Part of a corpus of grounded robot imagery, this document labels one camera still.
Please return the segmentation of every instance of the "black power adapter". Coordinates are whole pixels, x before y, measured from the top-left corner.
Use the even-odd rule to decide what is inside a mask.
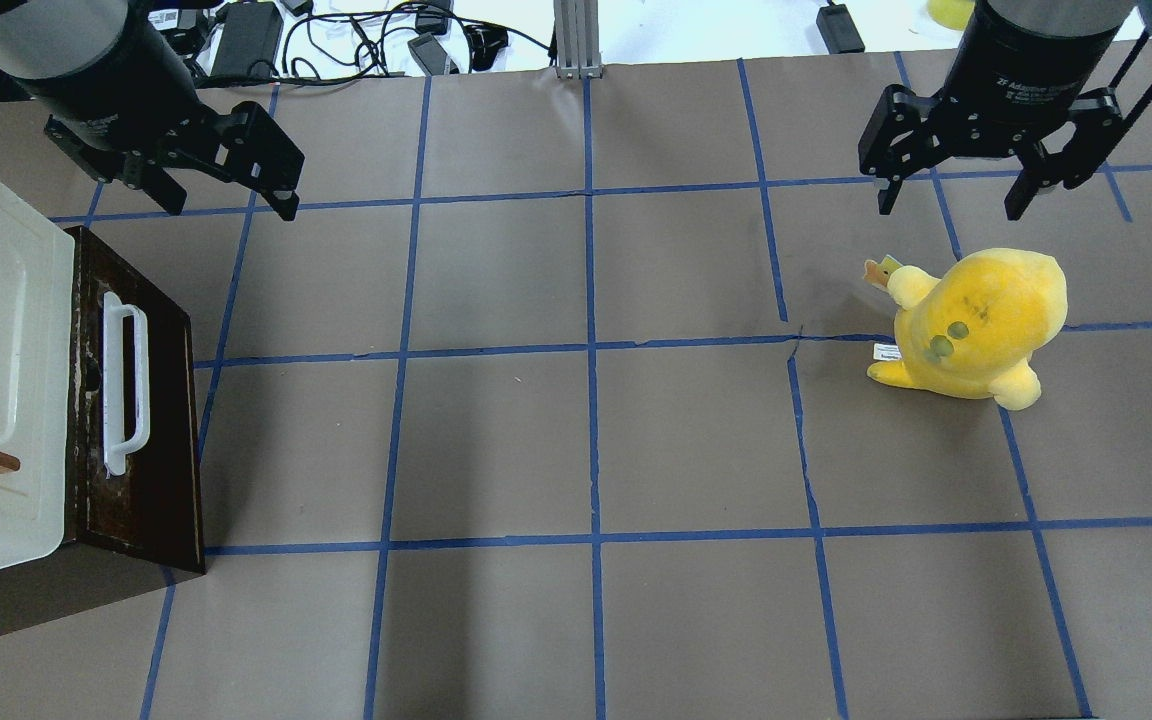
[[[211,18],[202,10],[154,10],[150,13],[150,24],[177,55],[196,55],[211,33]]]
[[[452,0],[427,0],[429,7],[416,12],[416,32],[424,35],[447,35],[448,13],[452,13]]]
[[[861,40],[861,33],[856,31],[856,23],[851,22],[851,13],[847,12],[846,5],[834,5],[829,0],[817,13],[817,28],[820,29],[820,37],[829,54],[864,53],[865,44]]]
[[[229,3],[215,20],[221,23],[220,45],[211,60],[212,77],[233,76],[268,79],[274,70],[274,51],[283,32],[283,15],[273,3]]]

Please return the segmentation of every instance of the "plush toy arm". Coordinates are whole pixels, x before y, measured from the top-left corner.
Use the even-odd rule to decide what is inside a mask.
[[[923,302],[938,282],[941,282],[940,278],[933,278],[923,268],[904,265],[896,268],[896,272],[893,272],[887,279],[887,291],[890,293],[892,300],[896,301],[896,305],[909,310]]]
[[[1022,359],[990,382],[990,393],[1007,410],[1024,410],[1043,394],[1043,384],[1038,382],[1038,374],[1034,374],[1028,361]]]

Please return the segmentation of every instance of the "yellow plush toy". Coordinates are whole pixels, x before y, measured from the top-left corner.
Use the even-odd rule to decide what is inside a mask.
[[[1051,256],[999,247],[967,256],[937,279],[892,258],[865,262],[865,279],[896,301],[901,359],[869,366],[893,387],[994,397],[1024,410],[1043,387],[1029,357],[1064,324],[1064,272]]]

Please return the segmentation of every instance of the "black cable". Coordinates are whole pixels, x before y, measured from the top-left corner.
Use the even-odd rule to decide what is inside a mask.
[[[256,77],[252,75],[252,69],[256,69],[257,65],[268,65],[271,76],[276,76],[278,68],[274,67],[274,63],[271,63],[271,61],[266,60],[265,58],[256,58],[255,60],[251,61],[250,65],[247,66],[248,77],[253,77],[253,78]]]
[[[379,69],[382,76],[392,77],[392,73],[389,73],[388,58],[387,55],[385,55],[385,40],[387,40],[388,36],[393,32],[397,31],[416,32],[416,31],[415,28],[410,26],[389,28],[389,23],[395,17],[410,17],[410,15],[415,15],[417,13],[440,15],[440,17],[450,18],[453,20],[453,22],[456,22],[461,28],[461,33],[467,37],[467,46],[470,47],[471,58],[472,58],[472,45],[470,45],[470,37],[468,37],[468,33],[470,33],[470,29],[468,28],[470,26],[488,26],[488,28],[503,29],[503,31],[507,33],[513,33],[516,35],[517,37],[524,38],[524,40],[526,41],[531,41],[531,44],[540,47],[540,50],[546,50],[546,51],[550,50],[550,46],[545,45],[544,41],[536,40],[535,37],[520,31],[520,29],[515,29],[511,26],[503,26],[503,24],[488,22],[488,20],[462,18],[456,13],[446,10],[444,8],[439,8],[439,6],[435,5],[426,3],[426,1],[422,0],[407,0],[403,1],[402,3],[394,5],[393,8],[389,8],[388,10],[369,10],[361,13],[325,13],[321,15],[316,15],[313,13],[310,13],[305,17],[298,18],[296,20],[296,22],[291,23],[291,28],[288,28],[287,37],[289,40],[289,38],[291,38],[293,33],[296,32],[298,28],[308,26],[308,24],[314,22],[316,20],[319,20],[319,22],[349,23],[351,24],[353,28],[355,28],[355,32],[358,33],[361,39],[359,45],[355,47],[355,56],[353,56],[353,63],[348,63],[348,61],[342,61],[338,56],[326,53],[326,50],[324,50],[319,44],[317,44],[314,37],[312,37],[311,29],[306,28],[306,35],[310,36],[308,37],[308,39],[310,40],[310,44],[314,46],[316,50],[320,51],[320,53],[335,61],[335,63],[346,65],[346,67],[353,65],[353,67],[361,68],[362,59],[364,59],[365,56],[364,55],[364,50],[365,50],[367,52],[366,55],[370,55],[372,59],[372,63],[367,67],[367,70]],[[376,22],[377,20],[379,20],[379,22],[381,23],[380,38],[379,41],[371,41],[370,38],[366,36],[365,29],[362,28],[362,24],[367,22]],[[294,76],[294,71],[291,71],[291,68],[288,67],[288,45],[289,43],[285,41],[282,55],[280,55],[279,63],[280,67],[282,67],[283,69],[283,74],[293,74]]]
[[[1123,120],[1124,135],[1126,132],[1130,131],[1130,129],[1132,129],[1132,126],[1135,124],[1135,122],[1137,122],[1137,119],[1140,118],[1140,113],[1144,113],[1144,109],[1149,107],[1149,103],[1152,103],[1152,82],[1149,83],[1149,88],[1146,88],[1144,94],[1140,94],[1140,99],[1137,100],[1137,104],[1134,105],[1132,111],[1128,113],[1128,118]]]
[[[314,46],[314,50],[319,51],[319,53],[323,53],[328,60],[332,60],[333,63],[335,63],[335,65],[343,65],[347,68],[348,67],[353,67],[353,68],[357,68],[358,67],[357,63],[351,63],[351,61],[349,61],[349,60],[339,59],[338,56],[333,55],[332,53],[328,53],[328,51],[324,46],[317,44],[317,41],[314,40],[314,26],[312,26],[312,24],[306,24],[305,25],[305,37],[310,41],[310,45]],[[291,69],[291,74],[296,74],[296,69],[293,68]]]
[[[1146,31],[1140,32],[1140,37],[1137,38],[1137,41],[1135,41],[1132,51],[1128,53],[1128,56],[1126,56],[1123,63],[1119,66],[1119,71],[1114,73],[1114,79],[1111,79],[1111,90],[1115,90],[1115,88],[1119,88],[1119,83],[1123,82],[1123,76],[1128,74],[1128,68],[1132,67],[1132,63],[1135,63],[1135,59],[1137,59],[1137,55],[1140,54],[1140,50],[1144,50],[1144,44],[1146,44],[1146,41],[1149,41],[1147,29]]]
[[[297,60],[302,61],[302,63],[305,63],[305,65],[308,65],[308,67],[310,67],[310,70],[312,70],[312,73],[314,73],[314,79],[323,79],[323,76],[319,74],[319,69],[314,68],[314,63],[311,63],[311,61],[308,61],[304,58],[293,58],[291,59],[291,74],[293,74],[293,76],[294,76],[294,74],[296,74],[296,61]]]

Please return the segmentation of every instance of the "power cord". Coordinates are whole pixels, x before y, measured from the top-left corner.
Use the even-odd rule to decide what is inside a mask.
[[[425,3],[425,1],[422,0],[406,0],[402,3],[394,5],[393,8],[389,8],[388,10],[324,14],[314,14],[311,10],[308,15],[305,15],[305,17],[297,18],[296,22],[293,22],[291,26],[288,28],[287,36],[283,40],[283,48],[282,51],[279,51],[278,54],[278,63],[270,63],[270,68],[274,69],[273,77],[264,78],[251,76],[251,68],[248,68],[247,76],[214,76],[202,78],[198,88],[252,85],[253,83],[265,83],[271,81],[282,82],[286,85],[316,88],[343,85],[343,83],[370,77],[394,77],[389,69],[388,58],[385,55],[385,41],[399,32],[417,32],[416,28],[412,26],[392,26],[394,20],[415,17],[417,13],[434,14],[440,15],[440,17],[453,20],[453,22],[460,26],[461,35],[465,37],[468,53],[470,53],[471,58],[473,50],[471,35],[480,32],[483,28],[515,35],[524,38],[526,41],[531,41],[532,45],[540,47],[540,50],[550,50],[548,44],[536,40],[535,37],[520,31],[520,29],[503,26],[503,24],[488,22],[488,20],[463,18],[456,13],[440,8],[438,5]],[[325,23],[348,24],[348,26],[351,26],[353,32],[358,40],[358,44],[353,51],[353,58],[343,59],[339,55],[334,55],[329,53],[329,51],[326,50],[326,47],[324,47],[318,40],[316,40],[314,26],[320,26]],[[371,33],[367,31],[366,26],[372,26]],[[291,38],[294,37],[294,33],[300,31],[302,28],[305,28],[308,44],[314,47],[314,50],[319,51],[319,53],[321,53],[329,61],[333,61],[335,65],[355,68],[356,73],[346,77],[324,78],[323,74],[319,73],[319,69],[314,67],[314,63],[312,63],[310,59],[289,56],[289,45],[291,45]],[[312,77],[301,76],[301,74],[297,74],[298,68],[308,68],[312,73]],[[467,73],[471,71],[472,68],[467,68]]]

